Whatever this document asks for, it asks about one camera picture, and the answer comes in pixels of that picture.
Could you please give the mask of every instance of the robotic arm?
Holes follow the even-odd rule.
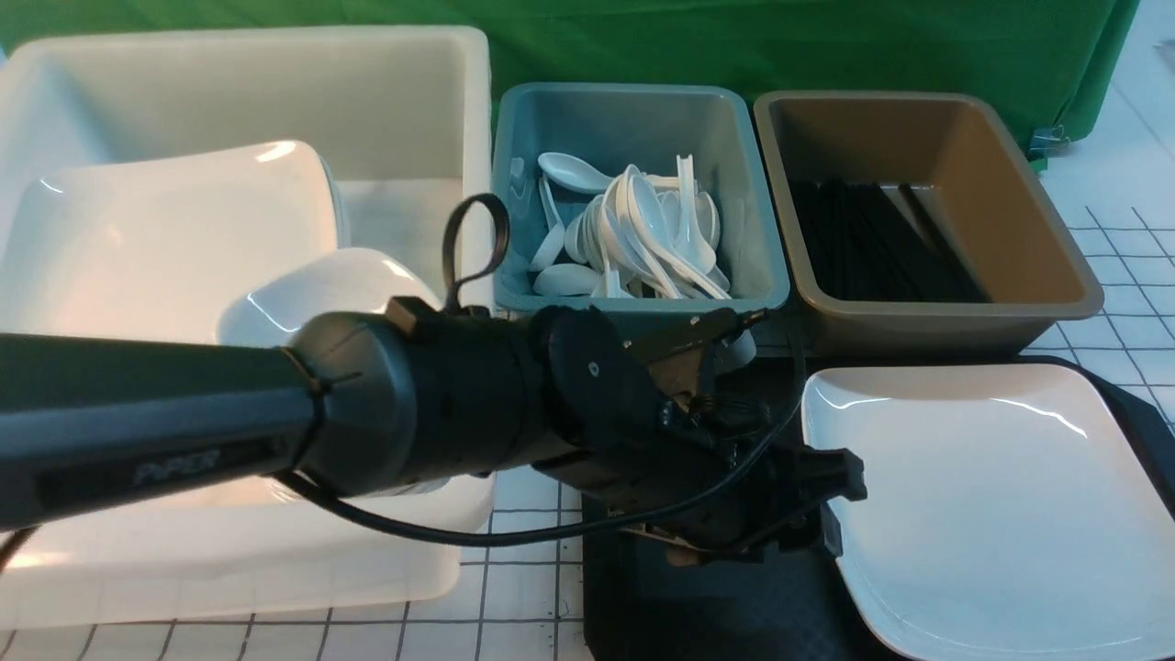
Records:
[[[761,316],[625,343],[593,308],[508,321],[392,298],[271,350],[0,336],[0,530],[247,475],[354,514],[338,499],[531,465],[617,524],[647,513],[632,532],[746,558],[865,498],[854,456],[768,447],[770,411],[713,392],[714,348]]]

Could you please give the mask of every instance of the black cable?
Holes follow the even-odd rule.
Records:
[[[649,512],[622,514],[618,517],[609,517],[607,519],[602,519],[599,521],[584,521],[582,524],[572,524],[568,526],[536,528],[533,531],[524,531],[521,533],[455,533],[452,531],[442,531],[439,528],[429,528],[403,521],[395,521],[380,517],[378,514],[360,510],[358,507],[338,500],[314,483],[295,473],[284,473],[275,475],[274,478],[307,501],[313,503],[327,512],[330,512],[331,514],[345,519],[355,525],[363,526],[364,528],[377,533],[448,546],[477,548],[522,546],[596,533],[606,533],[619,528],[626,528],[629,526],[665,519],[697,507],[701,503],[718,495],[720,492],[727,490],[745,478],[747,473],[750,473],[751,467],[754,466],[754,463],[758,461],[765,452],[767,452],[767,448],[771,447],[776,438],[779,437],[787,427],[788,423],[795,418],[795,413],[800,407],[800,399],[804,394],[804,382],[807,378],[807,366],[804,362],[804,342],[798,322],[791,323],[787,326],[787,345],[793,357],[794,370],[792,372],[792,399],[788,403],[785,413],[763,436],[759,443],[751,448],[738,466],[736,466],[721,480],[701,493],[687,498],[678,504],[659,507]]]
[[[457,279],[457,265],[455,263],[457,258],[457,232],[465,221],[465,214],[469,213],[469,209],[475,203],[481,203],[490,210],[490,217],[494,220],[494,251],[490,252],[490,263],[485,268]],[[444,271],[444,284],[448,289],[444,301],[445,313],[457,313],[461,311],[461,302],[457,299],[457,294],[461,291],[462,285],[478,277],[485,277],[497,270],[506,258],[506,247],[509,244],[510,215],[506,213],[506,205],[497,195],[479,193],[465,197],[463,202],[457,204],[457,208],[449,214],[449,221],[444,225],[444,237],[441,242],[441,269]]]
[[[4,541],[4,545],[0,545],[0,572],[4,572],[5,568],[8,567],[12,559],[20,553],[20,548],[25,546],[25,542],[28,541],[28,538],[33,537],[33,533],[35,533],[38,528],[40,528],[40,526],[18,528],[8,535],[8,539]]]

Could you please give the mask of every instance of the white plastic spoon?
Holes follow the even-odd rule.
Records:
[[[697,208],[698,227],[701,229],[701,235],[705,236],[711,248],[718,249],[718,240],[721,237],[718,204],[714,203],[714,198],[710,196],[710,193],[698,193]]]
[[[626,171],[623,176],[622,186],[627,191],[629,225],[639,236],[639,241],[644,247],[664,261],[674,272],[696,283],[703,291],[710,294],[710,296],[721,299],[730,298],[730,294],[723,291],[704,272],[700,272],[697,267],[673,251],[672,238],[669,236],[669,229],[665,227],[665,214],[657,201],[657,190],[653,189],[652,184],[639,176],[639,173],[633,176]]]
[[[649,261],[656,262],[657,257],[642,254],[642,245],[633,244],[620,230],[620,221],[615,213],[616,202],[619,198],[617,195],[619,184],[619,178],[613,180],[600,203],[596,205],[597,240],[600,251],[605,256],[611,255],[612,268],[619,271],[619,278],[623,282],[631,282],[637,277],[645,282],[658,282],[657,274],[647,263]]]
[[[551,183],[545,176],[538,178],[538,197],[543,202],[543,215],[546,217],[546,236],[543,237],[533,258],[530,259],[531,270],[543,270],[555,263],[555,259],[559,258],[559,252],[563,251],[564,237],[566,236],[563,218],[559,217],[559,211],[555,208]]]
[[[703,237],[698,227],[697,189],[693,180],[693,156],[677,157],[677,173],[680,187],[682,217],[678,221],[678,232],[673,237],[673,251],[682,255],[700,272],[710,272],[718,262],[718,255]]]
[[[583,213],[579,213],[579,215],[571,218],[571,224],[568,225],[568,231],[563,236],[563,249],[568,251],[568,256],[576,263],[588,262],[588,257],[584,256],[584,252],[579,247],[579,225],[583,220]]]
[[[642,188],[642,201],[644,204],[652,204],[656,208],[657,218],[664,228],[664,216],[660,213],[660,202],[657,201],[657,190],[645,181],[644,176],[640,175],[640,170],[636,166],[629,166],[625,168],[624,174],[617,177],[616,186],[612,188],[613,196],[610,200],[607,195],[604,196],[603,209],[607,214],[607,220],[616,220],[612,224],[613,230],[622,238],[620,244],[626,249],[633,250],[643,262],[645,269],[644,272],[650,272],[652,275],[652,281],[656,282],[658,289],[660,289],[667,297],[680,298],[682,292],[673,283],[673,279],[665,272],[662,267],[660,261],[657,258],[659,255],[654,255],[650,251],[649,242],[639,235],[636,230],[638,224],[642,224],[638,217],[634,217],[638,211],[632,197],[632,187],[634,182],[640,182]]]
[[[571,154],[544,151],[538,155],[538,167],[551,181],[576,193],[596,195],[606,190],[612,182],[611,176]]]
[[[599,274],[578,263],[549,265],[535,278],[535,292],[540,296],[583,296],[599,284]]]

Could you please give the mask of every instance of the metal clip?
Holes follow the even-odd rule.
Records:
[[[1069,148],[1073,140],[1065,134],[1065,126],[1056,124],[1038,128],[1028,143],[1029,156],[1055,156]]]

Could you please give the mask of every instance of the black grid line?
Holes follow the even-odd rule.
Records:
[[[172,620],[172,625],[167,628],[167,635],[163,636],[163,649],[159,650],[159,656],[155,657],[155,661],[163,661],[163,657],[167,656],[167,648],[172,646],[172,636],[175,635],[176,622],[177,620]]]
[[[562,526],[563,525],[563,483],[559,483],[559,490],[555,494],[555,498],[559,499],[558,501],[556,501],[556,505],[559,507],[559,512],[558,512],[558,514],[555,515],[555,525],[556,526]],[[562,581],[559,581],[559,572],[563,571],[562,560],[563,560],[563,540],[556,540],[555,541],[555,619],[556,620],[559,619],[559,613],[563,611],[560,608],[560,606],[559,606],[560,603],[563,603],[562,601],[559,601],[559,584],[562,582]],[[552,640],[555,641],[555,645],[552,646],[553,650],[551,653],[552,654],[551,657],[553,659],[553,661],[559,661],[559,625],[556,623],[555,627],[553,627],[553,629],[555,629],[555,633],[552,634]]]
[[[249,635],[253,634],[253,626],[257,622],[257,614],[249,615],[248,626],[244,628],[244,640],[241,641],[241,653],[236,655],[236,661],[244,659],[246,650],[249,649]]]
[[[4,643],[4,649],[0,649],[0,661],[8,655],[8,650],[12,649],[12,641],[16,640],[16,632],[8,632],[8,640]]]
[[[89,646],[93,645],[93,642],[94,642],[94,634],[96,634],[96,633],[98,633],[98,625],[94,625],[94,626],[92,626],[89,628],[89,635],[86,636],[86,645],[81,646],[81,654],[78,655],[78,661],[81,661],[82,659],[85,659],[86,654],[89,653]]]
[[[1132,209],[1132,210],[1134,211],[1134,215],[1139,216],[1139,220],[1140,220],[1140,221],[1142,221],[1142,223],[1143,223],[1143,224],[1146,225],[1147,221],[1146,221],[1146,218],[1143,218],[1143,217],[1142,217],[1141,215],[1139,215],[1139,211],[1137,211],[1137,209],[1135,209],[1134,207],[1130,207],[1130,209]],[[1094,218],[1094,222],[1095,222],[1095,223],[1097,224],[1099,229],[1100,229],[1100,230],[1102,231],[1102,234],[1104,234],[1104,232],[1106,232],[1106,228],[1104,228],[1104,227],[1102,227],[1102,223],[1101,223],[1101,221],[1100,221],[1100,220],[1097,218],[1097,216],[1096,216],[1096,215],[1094,214],[1093,209],[1090,209],[1090,208],[1089,208],[1089,207],[1087,205],[1087,207],[1086,207],[1086,213],[1088,213],[1088,214],[1089,214],[1089,217]],[[1113,242],[1112,242],[1112,241],[1109,240],[1109,236],[1108,236],[1108,235],[1106,236],[1106,241],[1107,241],[1107,242],[1109,242],[1109,243],[1110,243],[1110,245],[1113,245],[1113,244],[1114,244],[1114,243],[1113,243]],[[1130,267],[1129,267],[1129,265],[1127,265],[1127,264],[1126,264],[1124,262],[1123,262],[1123,265],[1126,267],[1126,271],[1127,271],[1127,274],[1129,274],[1129,276],[1130,276],[1130,279],[1132,279],[1132,281],[1134,282],[1134,285],[1135,285],[1135,286],[1137,286],[1137,288],[1139,288],[1139,290],[1141,290],[1141,291],[1142,291],[1142,297],[1143,297],[1143,298],[1144,298],[1144,299],[1147,301],[1147,304],[1149,304],[1149,305],[1150,305],[1150,310],[1152,310],[1152,311],[1154,312],[1154,316],[1155,316],[1155,317],[1159,317],[1159,318],[1160,318],[1160,323],[1162,324],[1162,326],[1163,326],[1163,329],[1166,330],[1167,335],[1168,335],[1168,336],[1170,337],[1170,329],[1168,329],[1168,328],[1167,328],[1167,324],[1166,324],[1166,323],[1162,323],[1162,319],[1161,319],[1161,315],[1159,313],[1159,310],[1157,310],[1157,309],[1155,308],[1155,304],[1154,304],[1154,302],[1152,302],[1152,299],[1150,299],[1149,297],[1147,297],[1147,292],[1146,292],[1146,290],[1144,290],[1144,289],[1142,289],[1142,285],[1141,285],[1141,284],[1139,284],[1139,279],[1137,279],[1137,277],[1135,277],[1135,275],[1134,275],[1134,271],[1133,271],[1133,270],[1130,270]],[[1122,353],[1124,353],[1124,355],[1126,355],[1126,358],[1127,358],[1127,359],[1128,359],[1128,360],[1130,362],[1130,365],[1133,365],[1133,366],[1134,366],[1134,370],[1136,370],[1136,371],[1139,372],[1139,378],[1140,378],[1140,379],[1142,380],[1142,384],[1143,384],[1143,386],[1144,386],[1144,387],[1147,389],[1147,392],[1148,392],[1148,393],[1150,393],[1150,398],[1152,398],[1152,399],[1153,399],[1153,400],[1154,400],[1155,403],[1157,403],[1157,402],[1159,402],[1159,398],[1157,398],[1157,397],[1155,396],[1155,392],[1154,392],[1154,390],[1152,389],[1152,385],[1150,385],[1150,382],[1149,382],[1149,380],[1147,379],[1147,373],[1146,373],[1146,372],[1143,372],[1141,367],[1139,367],[1139,363],[1137,363],[1137,362],[1136,362],[1136,360],[1134,359],[1134,355],[1132,353],[1132,351],[1130,351],[1130,348],[1129,348],[1129,346],[1127,346],[1126,342],[1123,342],[1123,340],[1122,340],[1122,336],[1121,336],[1121,335],[1119,333],[1119,330],[1117,330],[1117,328],[1116,328],[1116,326],[1114,325],[1114,322],[1113,322],[1113,321],[1112,321],[1112,319],[1110,319],[1110,318],[1109,318],[1109,317],[1107,316],[1107,318],[1106,318],[1106,323],[1108,323],[1108,324],[1109,324],[1109,326],[1110,326],[1110,330],[1113,330],[1113,332],[1114,332],[1114,337],[1115,337],[1115,338],[1117,338],[1117,342],[1119,342],[1119,344],[1120,344],[1120,345],[1121,345],[1121,348],[1122,348]],[[1062,337],[1065,338],[1065,342],[1066,342],[1066,343],[1067,343],[1067,344],[1069,345],[1069,349],[1070,349],[1070,350],[1074,350],[1074,353],[1073,353],[1073,357],[1074,357],[1074,359],[1075,359],[1075,360],[1077,362],[1077,365],[1080,365],[1080,364],[1081,364],[1081,359],[1080,359],[1080,358],[1077,357],[1077,355],[1076,355],[1076,348],[1074,348],[1074,346],[1073,346],[1073,344],[1072,344],[1072,343],[1069,342],[1069,337],[1068,337],[1068,335],[1066,335],[1066,333],[1065,333],[1065,328],[1063,328],[1063,326],[1062,326],[1062,325],[1061,325],[1060,323],[1058,323],[1058,328],[1060,329],[1060,332],[1061,332],[1061,336],[1062,336]],[[1164,412],[1164,411],[1162,410],[1162,407],[1161,407],[1161,406],[1159,407],[1159,412],[1160,412],[1160,414],[1162,414],[1162,417],[1163,417],[1163,420],[1164,420],[1164,421],[1167,421],[1168,424],[1170,424],[1170,420],[1169,420],[1169,419],[1167,418],[1167,413],[1166,413],[1166,412]]]
[[[330,635],[330,619],[334,614],[334,608],[327,609],[327,621],[322,623],[322,640],[318,641],[318,653],[314,655],[314,661],[322,661],[322,652],[327,649],[327,636]]]
[[[494,515],[486,531],[494,533]],[[485,632],[485,586],[490,582],[490,549],[485,549],[485,567],[482,568],[482,602],[477,607],[477,647],[474,648],[474,661],[482,661],[482,634]]]
[[[538,542],[538,544],[548,544],[548,542]],[[478,565],[489,565],[490,567],[512,567],[512,566],[519,566],[519,565],[521,566],[539,565],[539,566],[550,567],[551,565],[583,565],[583,562],[579,561],[579,560],[556,560],[555,562],[552,562],[550,560],[490,560],[490,561],[486,561],[486,562],[482,562],[481,560],[462,560],[461,561],[461,566],[462,567],[476,567]]]
[[[396,643],[396,661],[404,654],[404,634],[408,633],[408,609],[412,607],[409,601],[404,605],[404,612],[400,615],[400,641]]]
[[[395,620],[331,620],[331,627],[355,627],[361,625],[476,625],[477,622],[485,622],[486,625],[552,625],[556,622],[578,622],[583,621],[583,618],[454,618],[454,619],[418,619],[411,621],[404,621],[403,618],[396,618]],[[135,625],[153,625],[163,622],[134,622]],[[247,622],[229,622],[227,620],[184,620],[183,626],[199,626],[199,627],[241,627]],[[327,625],[325,621],[316,622],[313,620],[290,620],[290,621],[264,621],[255,622],[254,628],[264,627],[321,627]],[[102,625],[103,627],[116,626],[116,625]]]

